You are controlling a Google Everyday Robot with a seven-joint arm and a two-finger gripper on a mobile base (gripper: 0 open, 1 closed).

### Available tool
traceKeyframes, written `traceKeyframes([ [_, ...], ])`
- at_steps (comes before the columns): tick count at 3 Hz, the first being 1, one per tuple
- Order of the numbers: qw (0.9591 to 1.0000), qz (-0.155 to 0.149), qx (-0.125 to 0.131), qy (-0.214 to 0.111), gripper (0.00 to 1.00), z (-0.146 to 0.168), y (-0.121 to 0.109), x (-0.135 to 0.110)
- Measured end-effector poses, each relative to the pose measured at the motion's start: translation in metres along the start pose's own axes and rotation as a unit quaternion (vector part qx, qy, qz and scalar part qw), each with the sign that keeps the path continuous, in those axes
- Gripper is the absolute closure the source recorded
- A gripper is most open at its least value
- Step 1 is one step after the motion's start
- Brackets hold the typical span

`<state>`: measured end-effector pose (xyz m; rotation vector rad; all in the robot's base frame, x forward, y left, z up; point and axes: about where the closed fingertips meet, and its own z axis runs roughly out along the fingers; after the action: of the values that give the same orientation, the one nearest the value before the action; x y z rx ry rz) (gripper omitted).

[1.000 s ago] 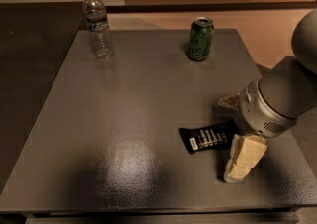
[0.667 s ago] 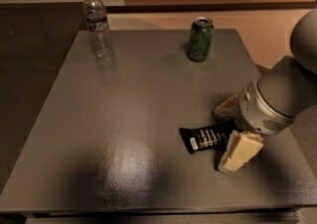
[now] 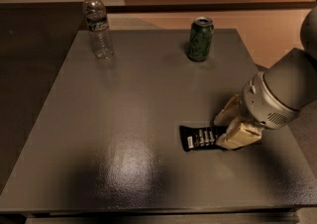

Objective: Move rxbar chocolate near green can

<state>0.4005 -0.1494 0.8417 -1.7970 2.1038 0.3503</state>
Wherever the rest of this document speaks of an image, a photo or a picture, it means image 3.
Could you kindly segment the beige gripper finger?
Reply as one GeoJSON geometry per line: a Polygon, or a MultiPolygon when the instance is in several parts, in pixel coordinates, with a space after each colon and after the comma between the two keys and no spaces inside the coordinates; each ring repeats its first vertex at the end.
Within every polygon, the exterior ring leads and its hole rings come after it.
{"type": "Polygon", "coordinates": [[[215,126],[238,127],[242,122],[240,112],[240,95],[235,94],[214,118],[215,126]]]}
{"type": "Polygon", "coordinates": [[[227,150],[236,150],[259,141],[263,130],[264,126],[235,118],[226,132],[216,140],[216,145],[227,150]]]}

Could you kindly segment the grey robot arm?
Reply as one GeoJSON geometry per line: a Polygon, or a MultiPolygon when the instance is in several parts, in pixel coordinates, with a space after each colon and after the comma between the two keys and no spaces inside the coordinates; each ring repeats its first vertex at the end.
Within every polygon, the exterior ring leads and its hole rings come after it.
{"type": "Polygon", "coordinates": [[[236,150],[257,142],[263,130],[284,127],[317,99],[317,7],[304,18],[300,41],[300,49],[258,72],[218,113],[214,125],[227,130],[216,139],[217,146],[236,150]]]}

